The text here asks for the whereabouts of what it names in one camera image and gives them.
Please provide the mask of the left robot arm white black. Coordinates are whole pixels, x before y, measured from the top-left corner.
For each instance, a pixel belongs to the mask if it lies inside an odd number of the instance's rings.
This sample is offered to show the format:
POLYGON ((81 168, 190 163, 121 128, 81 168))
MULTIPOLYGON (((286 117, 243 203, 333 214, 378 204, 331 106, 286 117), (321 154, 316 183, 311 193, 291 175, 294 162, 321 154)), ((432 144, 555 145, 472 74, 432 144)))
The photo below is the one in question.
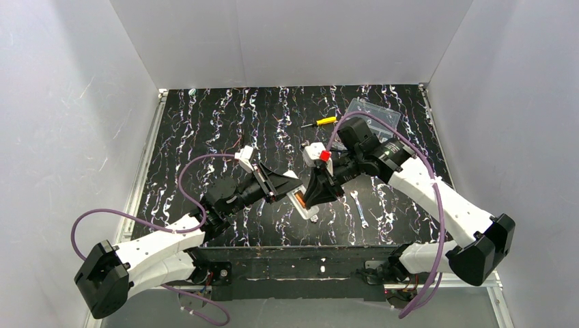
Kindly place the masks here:
POLYGON ((260 200, 273 203, 288 197, 300 206, 304 192, 294 172, 278 174, 262 163, 242 182, 219 178, 201 199, 204 213, 193 210, 166 228, 132 241, 113 245, 105 240, 94 245, 74 283, 91 315, 106 318, 144 290, 209 270, 210 265, 194 250, 222 234, 230 226, 229 216, 260 200))

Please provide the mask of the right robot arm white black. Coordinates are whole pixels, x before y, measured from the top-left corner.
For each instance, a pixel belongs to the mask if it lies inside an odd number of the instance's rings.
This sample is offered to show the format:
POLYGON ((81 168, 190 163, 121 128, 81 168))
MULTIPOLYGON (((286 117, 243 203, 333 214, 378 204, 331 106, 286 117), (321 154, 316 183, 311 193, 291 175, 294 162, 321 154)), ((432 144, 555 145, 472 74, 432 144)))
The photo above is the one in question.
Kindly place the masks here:
POLYGON ((480 286, 506 257, 516 224, 501 214, 476 207, 445 182, 439 181, 417 152, 402 140, 380 141, 364 119, 354 117, 337 130, 345 152, 333 156, 324 144, 305 146, 302 156, 311 178, 300 203, 305 208, 334 202, 343 185, 365 174, 402 192, 438 220, 451 241, 405 244, 376 268, 363 269, 370 284, 404 281, 419 273, 452 273, 480 286))

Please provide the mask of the white remote control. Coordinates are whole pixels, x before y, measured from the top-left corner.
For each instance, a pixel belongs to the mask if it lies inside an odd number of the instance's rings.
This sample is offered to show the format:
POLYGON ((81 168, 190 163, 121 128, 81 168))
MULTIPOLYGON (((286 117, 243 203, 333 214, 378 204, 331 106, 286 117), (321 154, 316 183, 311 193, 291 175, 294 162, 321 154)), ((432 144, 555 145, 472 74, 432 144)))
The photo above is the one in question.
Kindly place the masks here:
POLYGON ((304 201, 306 187, 301 179, 292 170, 287 170, 283 173, 283 176, 289 178, 289 181, 281 187, 281 193, 289 198, 298 214, 304 220, 316 223, 318 221, 317 214, 320 210, 319 206, 306 207, 304 201))

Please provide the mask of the orange battery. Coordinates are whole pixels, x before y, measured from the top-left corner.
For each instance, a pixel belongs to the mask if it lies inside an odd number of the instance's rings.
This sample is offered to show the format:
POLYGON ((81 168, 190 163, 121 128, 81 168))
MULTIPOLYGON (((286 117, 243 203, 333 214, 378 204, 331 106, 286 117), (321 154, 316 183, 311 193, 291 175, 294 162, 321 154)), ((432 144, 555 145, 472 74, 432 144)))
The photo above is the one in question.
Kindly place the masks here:
POLYGON ((305 202, 303 200, 303 193, 301 191, 297 191, 294 194, 295 198, 297 199, 298 203, 302 206, 305 207, 305 202))

